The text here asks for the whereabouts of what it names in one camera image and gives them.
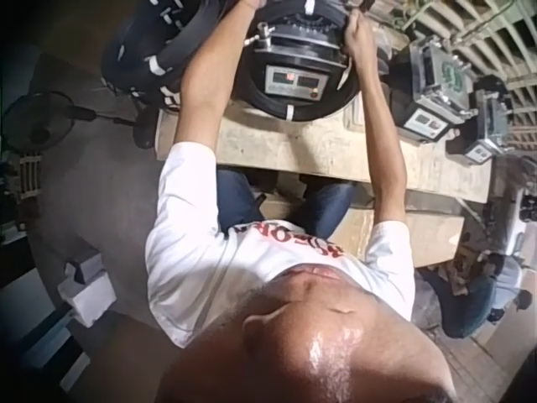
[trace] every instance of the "black round machine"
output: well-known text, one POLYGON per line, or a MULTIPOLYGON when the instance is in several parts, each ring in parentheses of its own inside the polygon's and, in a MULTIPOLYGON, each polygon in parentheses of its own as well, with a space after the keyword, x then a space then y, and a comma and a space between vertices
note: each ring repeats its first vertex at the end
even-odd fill
MULTIPOLYGON (((369 8, 373 2, 365 3, 369 8)), ((326 0, 269 0, 248 31, 237 73, 238 96, 276 118, 296 122, 345 107, 359 92, 343 50, 346 25, 345 10, 326 0)))
POLYGON ((236 1, 139 0, 103 52, 103 79, 114 91, 177 110, 189 60, 236 1))

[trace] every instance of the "metal clamp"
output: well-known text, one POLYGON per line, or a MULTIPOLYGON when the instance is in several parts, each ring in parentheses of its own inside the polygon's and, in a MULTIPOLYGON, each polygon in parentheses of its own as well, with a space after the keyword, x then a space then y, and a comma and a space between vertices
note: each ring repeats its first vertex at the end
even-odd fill
POLYGON ((269 48, 271 45, 270 41, 270 34, 276 29, 274 26, 269 26, 264 21, 258 24, 258 33, 250 38, 246 38, 244 40, 244 46, 249 46, 253 42, 261 42, 263 43, 263 47, 269 48))

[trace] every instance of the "white t-shirt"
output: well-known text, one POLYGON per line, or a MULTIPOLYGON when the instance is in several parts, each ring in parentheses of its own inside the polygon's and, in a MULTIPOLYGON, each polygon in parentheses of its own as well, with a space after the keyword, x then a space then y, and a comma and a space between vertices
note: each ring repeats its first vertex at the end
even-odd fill
POLYGON ((202 144, 174 145, 160 176, 145 258, 149 306, 178 346, 187 345, 246 291, 300 263, 337 267, 410 319, 414 266, 404 223, 376 225, 362 262, 285 221, 233 227, 226 236, 217 215, 214 153, 202 144))

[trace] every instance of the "control panel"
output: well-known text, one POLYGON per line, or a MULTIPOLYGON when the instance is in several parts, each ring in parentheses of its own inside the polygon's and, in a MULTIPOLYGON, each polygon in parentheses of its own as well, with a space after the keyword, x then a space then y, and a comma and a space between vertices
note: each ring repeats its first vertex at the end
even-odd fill
POLYGON ((328 76, 282 67, 267 65, 265 74, 265 93, 319 101, 325 90, 328 76))

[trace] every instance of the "digital display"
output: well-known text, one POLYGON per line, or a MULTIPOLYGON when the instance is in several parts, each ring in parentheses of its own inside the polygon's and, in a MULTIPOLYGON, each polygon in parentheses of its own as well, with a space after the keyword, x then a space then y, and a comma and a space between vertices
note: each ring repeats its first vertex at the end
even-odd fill
POLYGON ((305 88, 317 88, 319 86, 319 79, 299 76, 298 86, 303 86, 305 88))
POLYGON ((275 71, 272 75, 272 80, 274 82, 278 82, 279 84, 293 84, 295 81, 295 75, 275 71))

